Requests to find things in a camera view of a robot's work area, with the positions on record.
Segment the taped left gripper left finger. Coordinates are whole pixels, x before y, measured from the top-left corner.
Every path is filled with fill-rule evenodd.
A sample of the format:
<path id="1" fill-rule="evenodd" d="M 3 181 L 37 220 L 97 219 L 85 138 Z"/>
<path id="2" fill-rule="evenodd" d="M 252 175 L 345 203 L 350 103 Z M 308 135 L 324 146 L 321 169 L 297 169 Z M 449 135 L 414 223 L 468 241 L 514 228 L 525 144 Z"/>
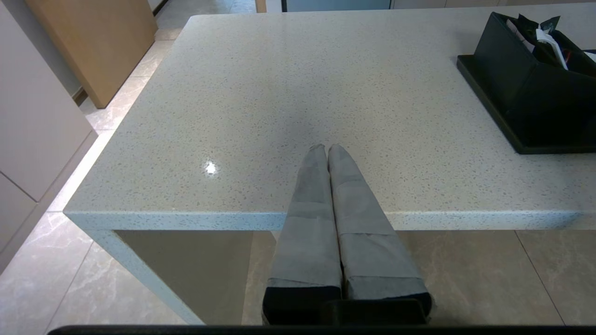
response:
<path id="1" fill-rule="evenodd" d="M 319 324 L 323 307 L 342 298 L 343 274 L 325 147 L 307 151 L 267 280 L 266 324 Z"/>

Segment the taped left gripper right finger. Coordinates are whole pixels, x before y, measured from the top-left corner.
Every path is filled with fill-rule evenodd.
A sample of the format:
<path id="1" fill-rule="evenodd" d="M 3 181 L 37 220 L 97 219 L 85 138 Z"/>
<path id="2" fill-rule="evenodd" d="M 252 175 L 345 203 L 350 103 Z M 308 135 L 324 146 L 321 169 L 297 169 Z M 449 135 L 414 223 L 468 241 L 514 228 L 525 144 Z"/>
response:
<path id="1" fill-rule="evenodd" d="M 339 144 L 328 155 L 345 296 L 351 301 L 415 300 L 430 320 L 433 297 L 355 160 Z"/>

